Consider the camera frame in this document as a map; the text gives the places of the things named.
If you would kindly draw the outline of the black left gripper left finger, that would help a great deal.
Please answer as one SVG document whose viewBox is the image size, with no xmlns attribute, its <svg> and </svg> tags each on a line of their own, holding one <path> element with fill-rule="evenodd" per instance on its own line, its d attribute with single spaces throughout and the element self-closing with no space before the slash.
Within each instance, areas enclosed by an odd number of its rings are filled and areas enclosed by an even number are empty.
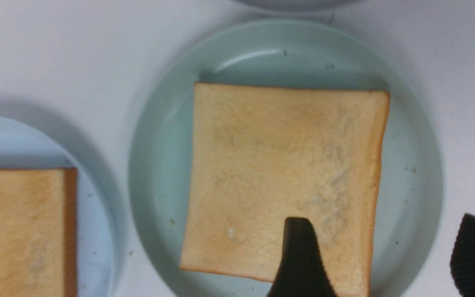
<svg viewBox="0 0 475 297">
<path fill-rule="evenodd" d="M 336 297 L 310 220 L 285 219 L 282 257 L 268 297 Z"/>
</svg>

